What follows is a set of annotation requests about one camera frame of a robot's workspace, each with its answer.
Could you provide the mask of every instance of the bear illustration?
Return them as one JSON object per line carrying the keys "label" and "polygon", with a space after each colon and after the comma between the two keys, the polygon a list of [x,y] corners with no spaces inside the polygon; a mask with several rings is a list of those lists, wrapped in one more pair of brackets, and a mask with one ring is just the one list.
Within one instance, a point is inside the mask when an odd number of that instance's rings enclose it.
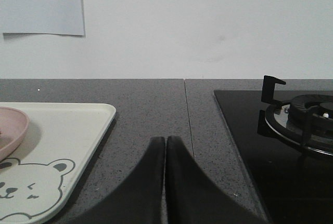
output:
{"label": "bear illustration", "polygon": [[75,167],[70,159],[49,164],[0,162],[0,220],[33,218],[54,207],[62,197],[63,177]]}

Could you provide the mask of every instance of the white tray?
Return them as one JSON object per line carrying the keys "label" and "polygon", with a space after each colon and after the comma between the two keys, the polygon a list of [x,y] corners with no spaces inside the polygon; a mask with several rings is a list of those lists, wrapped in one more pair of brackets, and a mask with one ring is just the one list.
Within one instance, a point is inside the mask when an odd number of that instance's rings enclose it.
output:
{"label": "white tray", "polygon": [[0,162],[0,223],[44,223],[65,205],[116,109],[99,103],[7,103],[25,112],[23,143]]}

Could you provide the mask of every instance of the pink plate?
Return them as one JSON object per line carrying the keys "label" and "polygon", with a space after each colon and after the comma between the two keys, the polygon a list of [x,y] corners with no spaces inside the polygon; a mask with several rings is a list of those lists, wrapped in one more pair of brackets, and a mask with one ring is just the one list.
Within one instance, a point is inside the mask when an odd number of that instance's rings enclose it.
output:
{"label": "pink plate", "polygon": [[0,107],[0,161],[23,141],[29,125],[28,116],[14,108]]}

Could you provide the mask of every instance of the speckled stone countertop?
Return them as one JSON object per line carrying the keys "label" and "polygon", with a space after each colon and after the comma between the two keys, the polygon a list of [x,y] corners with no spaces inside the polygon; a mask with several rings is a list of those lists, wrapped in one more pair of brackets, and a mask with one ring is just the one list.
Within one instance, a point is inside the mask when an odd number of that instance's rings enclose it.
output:
{"label": "speckled stone countertop", "polygon": [[[261,89],[262,80],[0,80],[2,102],[87,102],[116,107],[115,120],[68,203],[47,223],[66,223],[130,173],[153,136],[181,136],[196,162],[236,202],[265,218],[214,98],[215,89]],[[290,80],[277,89],[333,89]],[[162,220],[166,223],[165,204]]]}

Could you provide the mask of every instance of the black glass cooktop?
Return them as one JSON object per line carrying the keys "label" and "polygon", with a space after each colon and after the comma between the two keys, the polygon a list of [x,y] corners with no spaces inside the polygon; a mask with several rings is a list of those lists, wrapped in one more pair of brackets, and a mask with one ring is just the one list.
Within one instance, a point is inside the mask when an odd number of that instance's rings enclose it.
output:
{"label": "black glass cooktop", "polygon": [[[333,91],[275,91],[274,97],[305,94]],[[262,119],[268,104],[261,91],[219,90],[215,96],[270,221],[333,223],[333,159],[302,153],[278,138]]]}

